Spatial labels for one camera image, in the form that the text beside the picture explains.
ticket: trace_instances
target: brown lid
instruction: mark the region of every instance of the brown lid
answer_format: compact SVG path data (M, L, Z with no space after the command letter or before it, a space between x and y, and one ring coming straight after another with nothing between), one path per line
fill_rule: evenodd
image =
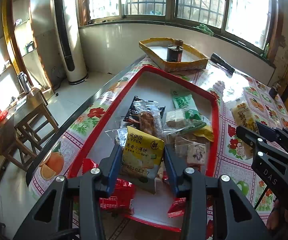
M180 46L180 47L182 47L183 44L184 44L183 40L176 39L176 40L174 41L174 45L175 45L175 46Z

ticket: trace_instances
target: wooden stool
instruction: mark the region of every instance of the wooden stool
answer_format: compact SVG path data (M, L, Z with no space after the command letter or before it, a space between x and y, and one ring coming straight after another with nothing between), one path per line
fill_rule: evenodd
M12 115L3 125L0 131L0 155L3 155L6 159L14 163L22 170L27 171L29 164L36 158L37 155L26 147L18 137L19 136L14 128L14 115ZM14 149L19 149L21 162L12 156L14 154ZM29 155L30 158L27 161L24 161L23 154Z
M34 119L37 115L43 115L46 118L46 121L43 122L35 130L31 127L31 120ZM41 138L37 132L39 132L44 126L50 123L53 127L46 136ZM42 150L41 144L50 138L59 128L58 123L55 121L54 117L46 107L44 103L36 107L31 113L29 113L25 118L23 118L15 127L18 129L25 139L29 140L32 145L32 149L35 147L38 150Z

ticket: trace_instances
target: yellow tray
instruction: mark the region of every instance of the yellow tray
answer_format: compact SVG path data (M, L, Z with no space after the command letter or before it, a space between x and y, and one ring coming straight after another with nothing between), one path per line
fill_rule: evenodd
M172 38L150 38L140 41L140 48L164 71L205 69L208 57L193 46L183 44L182 62L168 62L167 47L174 44Z

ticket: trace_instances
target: red tray rim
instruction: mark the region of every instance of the red tray rim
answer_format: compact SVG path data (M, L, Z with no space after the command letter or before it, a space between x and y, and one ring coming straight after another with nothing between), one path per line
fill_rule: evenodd
M164 78L167 78L185 88L188 90L201 95L202 97L208 99L212 106L212 128L214 132L214 142L211 143L210 146L210 153L207 160L207 168L206 168L206 176L213 176L215 173L215 163L216 163L216 156L217 156L217 147L218 147L218 137L219 137L219 109L217 104L217 99L214 95L209 93L208 91L200 88L197 85L194 85L193 83L190 83L180 77L177 77L175 75L172 75L170 73L167 73L161 69L155 68L153 66L144 65L132 78L131 80L126 84L126 86L122 89L122 91L117 95L115 100L112 102L112 104L108 107L105 114L103 114L102 118L99 120L98 124L94 127L93 131L90 133L88 138L86 139L84 145L79 150L77 156L75 157L73 163L71 164L68 172L68 178L76 177L81 166L83 163L83 159L87 157L89 151L93 147L94 143L96 142L98 136L100 135L101 131L104 129L106 123L112 116L115 109L118 107L120 102L123 100L124 96L127 94L127 92L130 90L130 88L134 85L134 83L139 79L139 77L145 72L151 72L157 75L160 75ZM138 222L142 222L147 225L151 225L154 227L167 229L170 231L180 231L180 228L175 227L169 227L161 224L155 224L146 220L139 219L137 217L127 215L127 217L136 220Z

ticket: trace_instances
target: green cloth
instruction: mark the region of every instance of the green cloth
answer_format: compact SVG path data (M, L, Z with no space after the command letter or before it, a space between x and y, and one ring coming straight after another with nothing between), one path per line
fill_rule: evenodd
M202 33L205 33L209 36L213 36L214 32L208 28L205 24L200 24L199 26L195 27L196 29L199 29Z

